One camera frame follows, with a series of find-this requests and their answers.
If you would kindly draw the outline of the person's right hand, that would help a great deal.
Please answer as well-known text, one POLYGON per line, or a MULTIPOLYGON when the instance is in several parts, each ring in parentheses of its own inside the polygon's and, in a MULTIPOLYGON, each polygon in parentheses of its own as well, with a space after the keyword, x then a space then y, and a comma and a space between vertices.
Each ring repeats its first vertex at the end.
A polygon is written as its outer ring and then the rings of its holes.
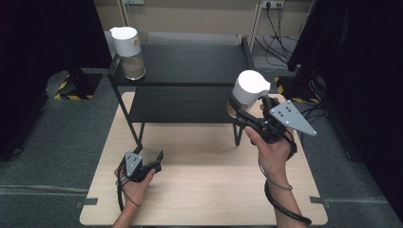
POLYGON ((278 142, 267 143, 252 127, 246 126, 245 133, 259 151, 259 166, 269 183, 283 190, 291 190, 287 180, 286 162, 288 161, 291 144, 289 141, 294 137, 294 131, 288 128, 285 132, 286 139, 278 142))

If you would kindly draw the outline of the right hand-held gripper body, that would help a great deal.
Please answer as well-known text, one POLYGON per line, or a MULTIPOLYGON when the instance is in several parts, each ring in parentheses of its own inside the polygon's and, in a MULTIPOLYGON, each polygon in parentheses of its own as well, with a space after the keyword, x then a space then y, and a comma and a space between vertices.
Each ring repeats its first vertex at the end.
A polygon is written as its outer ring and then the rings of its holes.
POLYGON ((287 100, 279 103, 270 111, 262 110, 262 118, 252 115, 252 127, 267 143, 276 143, 285 137, 288 128, 315 136, 317 132, 312 128, 294 104, 287 100))

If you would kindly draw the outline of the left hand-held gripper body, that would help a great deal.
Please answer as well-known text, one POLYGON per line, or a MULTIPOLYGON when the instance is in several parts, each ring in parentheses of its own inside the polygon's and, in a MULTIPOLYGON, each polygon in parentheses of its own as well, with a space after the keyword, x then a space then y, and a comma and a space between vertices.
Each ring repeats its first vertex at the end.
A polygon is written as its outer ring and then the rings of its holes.
POLYGON ((156 162, 156 160, 150 164, 143 165, 143 157, 133 152, 125 153, 121 166, 124 168, 124 175, 120 177, 119 182, 126 180, 142 182, 151 170, 154 170, 156 173, 162 170, 161 164, 156 162))

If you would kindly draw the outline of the white wall socket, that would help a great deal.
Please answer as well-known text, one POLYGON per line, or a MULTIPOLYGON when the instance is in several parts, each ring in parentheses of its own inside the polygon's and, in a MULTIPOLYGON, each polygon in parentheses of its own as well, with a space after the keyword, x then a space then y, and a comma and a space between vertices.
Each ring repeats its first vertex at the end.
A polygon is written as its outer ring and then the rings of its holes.
POLYGON ((284 0, 262 0, 261 7, 268 10, 279 10, 284 5, 284 0))

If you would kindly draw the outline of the person's left hand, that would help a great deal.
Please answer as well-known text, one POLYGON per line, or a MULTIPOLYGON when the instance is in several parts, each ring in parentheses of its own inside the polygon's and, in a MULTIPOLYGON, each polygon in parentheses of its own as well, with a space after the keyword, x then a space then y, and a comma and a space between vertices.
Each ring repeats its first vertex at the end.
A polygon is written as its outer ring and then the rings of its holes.
POLYGON ((141 182, 135 182, 125 177, 121 168, 114 171, 117 178, 118 190, 122 192, 125 199, 125 209, 135 210, 141 207, 145 192, 149 183, 151 183, 156 170, 152 169, 141 182))

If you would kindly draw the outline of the glass jar with white lid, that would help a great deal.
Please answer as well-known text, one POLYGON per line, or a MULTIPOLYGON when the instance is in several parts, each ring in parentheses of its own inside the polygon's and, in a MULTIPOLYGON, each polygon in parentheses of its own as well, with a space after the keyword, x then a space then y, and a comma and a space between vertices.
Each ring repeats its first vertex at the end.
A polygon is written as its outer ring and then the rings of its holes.
POLYGON ((244 70, 237 78, 237 81, 230 93, 243 105, 254 105, 258 98, 266 95, 271 84, 255 70, 244 70))
POLYGON ((145 75, 145 65, 138 31, 132 27, 115 27, 109 30, 125 77, 137 81, 145 75))

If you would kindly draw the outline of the black stand base yellow stripes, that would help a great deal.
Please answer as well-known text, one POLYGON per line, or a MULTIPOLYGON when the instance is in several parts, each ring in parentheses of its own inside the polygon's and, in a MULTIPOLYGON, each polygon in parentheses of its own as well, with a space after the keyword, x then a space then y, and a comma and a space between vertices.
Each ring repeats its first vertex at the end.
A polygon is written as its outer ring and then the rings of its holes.
POLYGON ((301 66, 294 77, 278 76, 275 83, 278 93, 285 99, 298 103, 320 103, 322 97, 313 82, 316 74, 301 66))
POLYGON ((91 100, 103 78, 99 72, 84 72, 81 68, 69 70, 54 98, 58 100, 91 100))

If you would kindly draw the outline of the white frame post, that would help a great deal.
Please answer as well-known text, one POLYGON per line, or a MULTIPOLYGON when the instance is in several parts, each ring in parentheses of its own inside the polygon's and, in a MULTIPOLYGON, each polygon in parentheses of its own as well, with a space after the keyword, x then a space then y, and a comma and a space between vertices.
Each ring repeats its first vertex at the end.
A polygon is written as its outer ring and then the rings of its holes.
POLYGON ((252 19, 251 19, 251 25, 248 33, 248 46, 249 46, 249 51, 253 51, 254 43, 255 43, 255 38, 257 31, 259 29, 259 19, 260 19, 260 14, 262 10, 262 1, 263 0, 254 0, 254 10, 252 14, 252 19))
POLYGON ((135 6, 131 4, 132 0, 116 0, 122 20, 126 27, 137 28, 135 20, 135 6))

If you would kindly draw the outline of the black two-tier shelf rack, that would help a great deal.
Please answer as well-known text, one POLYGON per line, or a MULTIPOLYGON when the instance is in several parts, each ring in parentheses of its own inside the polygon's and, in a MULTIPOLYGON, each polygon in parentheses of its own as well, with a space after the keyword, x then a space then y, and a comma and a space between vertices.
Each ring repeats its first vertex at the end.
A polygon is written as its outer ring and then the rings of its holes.
POLYGON ((107 77, 117 95, 119 88, 133 86, 131 104, 121 104, 137 146, 144 131, 133 124, 233 124, 226 104, 238 75, 255 67, 245 40, 236 46, 144 45, 145 75, 137 81, 124 76, 114 57, 107 77))

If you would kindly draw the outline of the grey floor tape strip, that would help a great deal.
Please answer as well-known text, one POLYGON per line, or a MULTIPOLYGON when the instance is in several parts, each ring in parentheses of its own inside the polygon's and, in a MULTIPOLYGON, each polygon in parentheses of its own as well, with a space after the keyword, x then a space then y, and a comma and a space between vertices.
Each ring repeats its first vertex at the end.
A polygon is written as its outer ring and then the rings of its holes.
POLYGON ((80 209, 83 208, 85 205, 97 205, 97 202, 97 198, 84 199, 82 201, 77 201, 75 204, 75 208, 80 209))
POLYGON ((322 204, 324 208, 327 209, 332 207, 331 203, 328 200, 321 197, 310 197, 310 202, 315 204, 322 204))

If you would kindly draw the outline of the dark curtain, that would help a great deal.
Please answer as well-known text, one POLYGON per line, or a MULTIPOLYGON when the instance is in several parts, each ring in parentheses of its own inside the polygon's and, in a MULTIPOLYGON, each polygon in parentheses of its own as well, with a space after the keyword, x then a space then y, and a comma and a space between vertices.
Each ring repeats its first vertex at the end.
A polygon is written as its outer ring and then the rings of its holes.
POLYGON ((26 137, 51 76, 110 62, 94 0, 0 0, 0 160, 26 137))
POLYGON ((322 78, 348 151, 403 222, 403 0, 315 0, 289 70, 322 78))

